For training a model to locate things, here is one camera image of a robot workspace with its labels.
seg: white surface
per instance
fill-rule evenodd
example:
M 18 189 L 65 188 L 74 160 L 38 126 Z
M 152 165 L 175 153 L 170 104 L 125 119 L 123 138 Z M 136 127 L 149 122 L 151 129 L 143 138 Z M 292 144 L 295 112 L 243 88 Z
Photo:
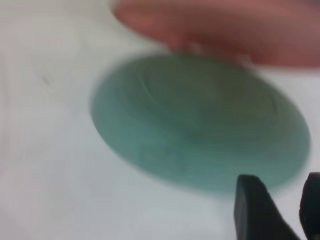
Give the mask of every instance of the white surface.
M 92 123 L 99 76 L 157 49 L 98 0 L 0 0 L 0 239 L 236 239 L 233 200 L 137 171 Z M 318 146 L 320 71 L 263 74 L 300 107 Z M 273 194 L 302 239 L 299 204 L 318 159 L 313 147 L 301 175 Z

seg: blurred object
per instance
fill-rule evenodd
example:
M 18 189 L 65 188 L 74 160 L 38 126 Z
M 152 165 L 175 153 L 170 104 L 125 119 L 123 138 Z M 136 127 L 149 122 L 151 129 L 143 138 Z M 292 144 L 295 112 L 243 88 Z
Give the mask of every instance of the blurred object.
M 300 220 L 306 237 L 320 239 L 320 173 L 311 173 L 303 189 Z
M 178 52 L 242 63 L 320 66 L 320 6 L 308 0 L 122 0 L 123 24 Z
M 238 240 L 299 240 L 256 176 L 239 176 L 234 219 Z
M 304 185 L 300 206 L 300 221 L 308 240 L 320 239 L 319 202 L 320 173 L 311 173 Z M 234 220 L 238 240 L 299 240 L 256 176 L 239 176 Z

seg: teal plastic lid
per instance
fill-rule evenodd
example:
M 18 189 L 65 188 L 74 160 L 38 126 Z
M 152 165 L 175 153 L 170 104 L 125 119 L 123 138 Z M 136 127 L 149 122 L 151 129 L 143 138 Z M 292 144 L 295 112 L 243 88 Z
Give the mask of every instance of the teal plastic lid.
M 214 193 L 233 192 L 240 174 L 281 185 L 299 173 L 310 149 L 307 124 L 286 97 L 212 58 L 131 62 L 101 83 L 92 118 L 124 160 Z

